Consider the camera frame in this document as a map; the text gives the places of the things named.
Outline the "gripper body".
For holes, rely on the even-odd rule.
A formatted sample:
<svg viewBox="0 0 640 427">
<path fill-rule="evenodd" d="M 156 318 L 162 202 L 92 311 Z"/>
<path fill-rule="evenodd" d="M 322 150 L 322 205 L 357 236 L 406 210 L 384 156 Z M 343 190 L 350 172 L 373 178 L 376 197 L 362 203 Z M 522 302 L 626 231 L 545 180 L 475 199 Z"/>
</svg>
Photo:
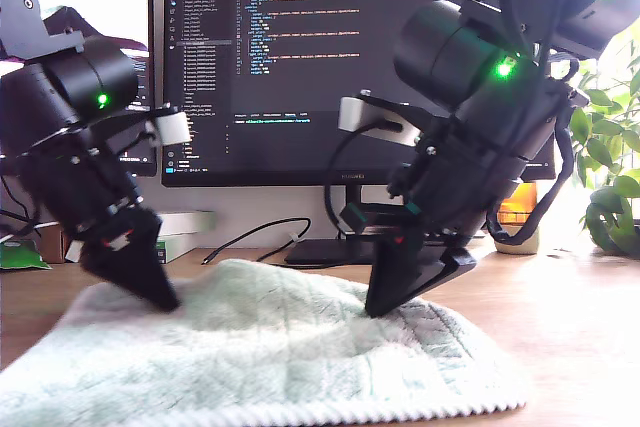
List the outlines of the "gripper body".
<svg viewBox="0 0 640 427">
<path fill-rule="evenodd" d="M 466 246 L 522 171 L 520 156 L 424 147 L 389 172 L 387 193 L 399 205 L 349 201 L 340 219 L 375 245 L 377 260 L 439 259 Z"/>
<path fill-rule="evenodd" d="M 142 205 L 138 188 L 103 142 L 57 134 L 14 155 L 14 175 L 82 255 L 153 255 L 161 219 Z"/>
</svg>

